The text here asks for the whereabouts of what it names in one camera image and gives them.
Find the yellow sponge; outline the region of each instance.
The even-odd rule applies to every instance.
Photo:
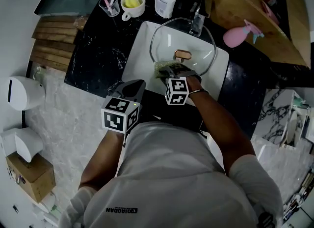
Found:
[[[154,62],[155,78],[165,77],[165,75],[160,73],[159,70],[165,66],[170,66],[174,64],[181,64],[181,60],[176,59],[176,60],[169,60],[169,61]]]
[[[141,3],[139,0],[124,0],[124,6],[126,8],[136,8],[140,5]]]

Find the marble countertop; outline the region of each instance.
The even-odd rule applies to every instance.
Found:
[[[121,20],[123,11],[117,17],[108,17],[98,6],[90,15],[84,32],[77,37],[76,49],[65,77],[65,83],[95,95],[106,97],[121,82],[136,34],[143,21],[162,24],[166,19],[146,6],[145,13],[127,22]],[[174,11],[173,17],[188,17],[188,13]],[[223,42],[226,31],[206,19],[205,25],[211,31],[217,47],[229,53],[226,77],[218,102],[238,121],[243,131],[251,137],[258,121],[266,91],[265,73],[269,59],[254,47],[244,42],[230,49]],[[197,125],[201,120],[195,107],[185,105],[174,108],[167,106],[164,96],[146,90],[143,105],[149,105],[149,113],[163,117],[171,115],[177,121],[189,121]]]

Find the white t-shirt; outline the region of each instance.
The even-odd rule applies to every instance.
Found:
[[[200,134],[149,122],[128,136],[117,177],[98,192],[81,188],[59,227],[83,216],[86,228],[274,228],[282,208],[277,185],[255,156],[237,159],[226,176]]]

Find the glass cup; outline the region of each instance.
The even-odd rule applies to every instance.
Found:
[[[114,0],[113,4],[107,7],[106,3],[104,0],[99,0],[98,5],[101,9],[104,10],[104,12],[109,16],[109,17],[115,17],[120,13],[120,7],[119,7],[119,2],[118,0]]]

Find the wooden board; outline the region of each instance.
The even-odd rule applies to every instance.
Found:
[[[70,28],[75,29],[72,22],[41,22],[37,24],[37,27],[49,27],[49,28]]]
[[[59,50],[59,49],[46,47],[46,46],[40,46],[40,45],[35,45],[33,47],[33,51],[42,52],[42,53],[49,53],[52,55],[57,55],[57,56],[66,57],[66,58],[71,58],[72,54],[73,54],[72,52]]]
[[[53,61],[41,58],[41,57],[30,56],[29,60],[31,60],[33,62],[36,62],[36,63],[38,63],[40,65],[44,65],[44,66],[48,66],[48,67],[54,68],[54,69],[62,71],[62,72],[67,72],[67,70],[68,70],[68,65],[63,65],[63,64],[60,64],[60,63],[57,63],[57,62],[53,62]]]
[[[40,18],[40,22],[68,22],[74,23],[76,16],[48,16]]]
[[[308,67],[311,67],[310,24],[304,0],[286,0],[292,42]]]
[[[75,40],[74,36],[50,34],[50,33],[34,33],[33,38],[45,39],[45,40],[51,40],[51,41],[59,41],[59,42],[70,43],[70,44],[73,44],[74,40]]]
[[[75,49],[75,45],[72,45],[72,44],[66,44],[66,43],[55,42],[55,41],[50,41],[50,40],[40,40],[40,39],[36,39],[34,46],[46,46],[46,47],[68,51],[71,53]]]
[[[56,56],[56,55],[49,54],[49,53],[37,52],[34,49],[31,52],[31,56],[40,57],[40,58],[47,59],[47,60],[50,60],[50,61],[53,61],[53,62],[57,62],[57,63],[63,64],[63,65],[69,65],[69,63],[70,63],[70,59],[69,58]]]
[[[77,29],[69,28],[49,28],[49,27],[37,27],[34,33],[50,33],[50,34],[61,34],[68,36],[76,36],[78,33]]]

